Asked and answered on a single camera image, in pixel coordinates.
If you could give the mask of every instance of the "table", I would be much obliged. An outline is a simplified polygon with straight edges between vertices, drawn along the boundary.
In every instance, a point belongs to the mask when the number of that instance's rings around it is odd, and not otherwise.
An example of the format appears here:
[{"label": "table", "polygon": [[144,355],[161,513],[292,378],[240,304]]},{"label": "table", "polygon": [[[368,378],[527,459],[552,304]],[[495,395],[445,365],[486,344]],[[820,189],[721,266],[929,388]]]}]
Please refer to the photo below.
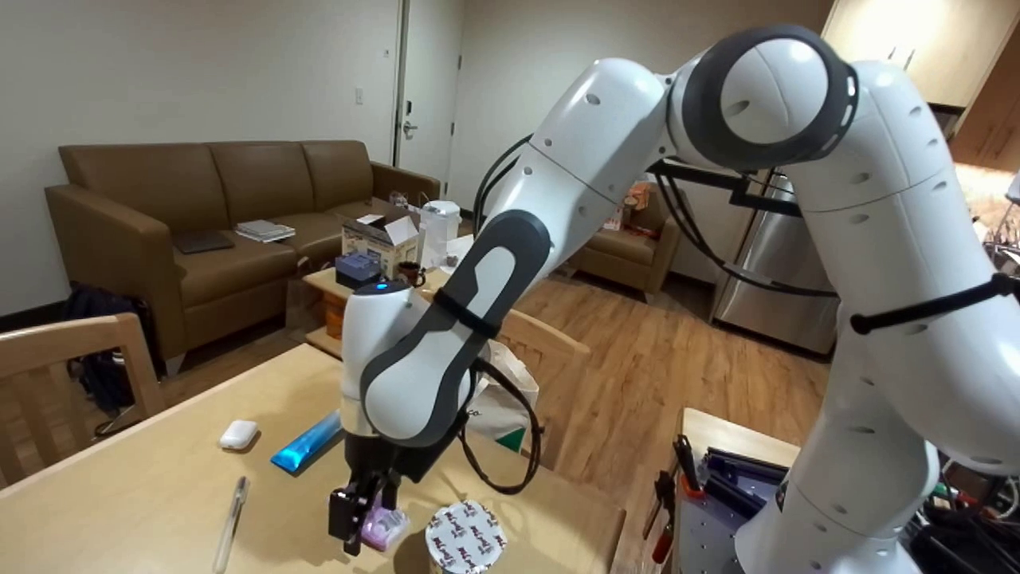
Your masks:
[{"label": "table", "polygon": [[[682,411],[682,434],[693,441],[694,467],[702,467],[709,446],[773,467],[795,467],[799,454],[795,442],[740,426],[699,409]],[[734,534],[727,519],[717,519],[717,513],[712,510],[721,507],[693,504],[682,494],[675,497],[673,570],[730,574],[736,567]]]},{"label": "table", "polygon": [[[416,289],[421,297],[435,297],[446,282],[450,282],[446,267],[430,267],[425,273],[425,285]],[[321,267],[321,272],[308,273],[308,288],[320,289],[327,299],[327,325],[313,330],[308,335],[308,344],[313,344],[333,357],[340,357],[345,304],[354,297],[354,289],[348,285],[334,282],[334,267]]]},{"label": "table", "polygon": [[[345,454],[327,454],[299,479],[267,459],[340,403],[340,365],[299,344],[193,403],[182,403],[94,449],[82,449],[0,492],[4,574],[182,574],[211,570],[229,494],[250,475],[250,504],[229,570],[427,570],[421,529],[459,489],[497,513],[509,540],[495,570],[605,570],[623,510],[603,494],[538,473],[521,497],[488,492],[459,449],[401,489],[413,534],[389,555],[340,555],[327,534],[327,501],[348,485]],[[234,417],[254,417],[253,454],[223,454],[216,437]],[[483,455],[523,467],[523,455],[474,441]]]}]

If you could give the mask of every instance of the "wooden chair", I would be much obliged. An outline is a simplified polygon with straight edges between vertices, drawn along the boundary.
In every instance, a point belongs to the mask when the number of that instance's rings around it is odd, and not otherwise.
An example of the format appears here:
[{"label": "wooden chair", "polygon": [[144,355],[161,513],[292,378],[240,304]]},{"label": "wooden chair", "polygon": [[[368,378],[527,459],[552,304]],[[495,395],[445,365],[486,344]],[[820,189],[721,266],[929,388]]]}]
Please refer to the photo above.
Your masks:
[{"label": "wooden chair", "polygon": [[538,417],[546,426],[542,467],[554,469],[572,411],[554,411],[552,404],[572,404],[568,398],[554,395],[572,395],[573,385],[584,385],[589,347],[518,309],[503,318],[502,341],[529,366],[538,382]]},{"label": "wooden chair", "polygon": [[0,335],[0,485],[97,441],[68,360],[118,350],[141,416],[157,411],[157,374],[139,315],[50,322]]}]

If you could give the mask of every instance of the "pen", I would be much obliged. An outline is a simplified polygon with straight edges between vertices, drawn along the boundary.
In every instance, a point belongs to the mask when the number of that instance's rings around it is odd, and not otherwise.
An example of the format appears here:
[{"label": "pen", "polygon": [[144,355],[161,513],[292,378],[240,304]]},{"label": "pen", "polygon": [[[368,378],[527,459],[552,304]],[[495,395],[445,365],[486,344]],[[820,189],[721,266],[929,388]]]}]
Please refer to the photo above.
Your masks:
[{"label": "pen", "polygon": [[223,522],[223,534],[219,534],[216,564],[214,564],[216,574],[228,570],[229,546],[234,546],[236,525],[244,519],[245,497],[250,497],[250,479],[244,475],[236,480],[234,494],[229,494],[229,513],[228,513],[228,522]]}]

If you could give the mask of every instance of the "wooden cabinet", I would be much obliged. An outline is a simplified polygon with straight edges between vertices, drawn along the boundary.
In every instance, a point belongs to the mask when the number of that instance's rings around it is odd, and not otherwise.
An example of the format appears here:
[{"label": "wooden cabinet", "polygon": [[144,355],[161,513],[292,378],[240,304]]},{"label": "wooden cabinet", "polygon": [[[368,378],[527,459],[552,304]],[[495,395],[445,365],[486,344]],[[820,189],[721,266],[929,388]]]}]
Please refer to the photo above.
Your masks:
[{"label": "wooden cabinet", "polygon": [[973,106],[1020,0],[836,0],[823,37],[849,60],[904,63],[929,102]]}]

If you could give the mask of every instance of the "cable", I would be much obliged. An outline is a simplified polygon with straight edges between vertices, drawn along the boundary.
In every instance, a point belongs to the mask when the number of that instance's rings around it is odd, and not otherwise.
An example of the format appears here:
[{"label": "cable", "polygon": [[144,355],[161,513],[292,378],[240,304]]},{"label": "cable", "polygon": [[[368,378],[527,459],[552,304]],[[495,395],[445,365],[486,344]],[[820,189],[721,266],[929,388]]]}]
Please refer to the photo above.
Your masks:
[{"label": "cable", "polygon": [[527,134],[527,137],[521,137],[514,146],[507,146],[492,166],[488,166],[488,172],[486,172],[486,180],[478,181],[478,191],[474,191],[474,207],[473,207],[473,213],[474,213],[474,233],[483,229],[483,221],[486,221],[486,201],[488,201],[488,191],[514,169],[514,162],[507,166],[507,169],[502,169],[497,172],[497,166],[509,155],[509,152],[518,152],[523,142],[529,142],[532,140],[532,134]]},{"label": "cable", "polygon": [[497,485],[497,480],[492,480],[492,479],[486,475],[474,449],[470,446],[465,426],[459,429],[459,442],[463,442],[463,449],[465,449],[470,467],[474,469],[474,475],[478,475],[488,489],[495,489],[495,492],[502,492],[502,494],[521,494],[521,492],[535,479],[535,473],[538,473],[538,463],[542,463],[542,434],[546,434],[546,426],[538,425],[538,416],[535,416],[532,403],[529,403],[495,365],[488,365],[486,357],[474,357],[474,365],[473,365],[473,392],[470,392],[470,403],[474,398],[474,388],[478,388],[478,370],[488,374],[488,375],[495,375],[495,378],[529,411],[529,426],[532,426],[529,467],[527,467],[527,473],[523,473],[523,479],[521,479],[518,485]]},{"label": "cable", "polygon": [[727,266],[727,260],[712,250],[712,242],[702,235],[699,221],[694,221],[694,210],[693,210],[693,204],[686,201],[686,195],[673,184],[673,180],[662,180],[662,176],[656,176],[656,180],[659,180],[667,207],[671,207],[675,225],[682,229],[682,235],[686,235],[716,267],[721,267],[727,276],[743,282],[743,285],[754,285],[754,288],[759,288],[759,289],[776,289],[776,294],[792,294],[792,297],[838,297],[838,294],[832,294],[832,289],[795,288],[795,285],[786,285],[786,282],[761,282],[761,276],[754,276],[754,273]]}]

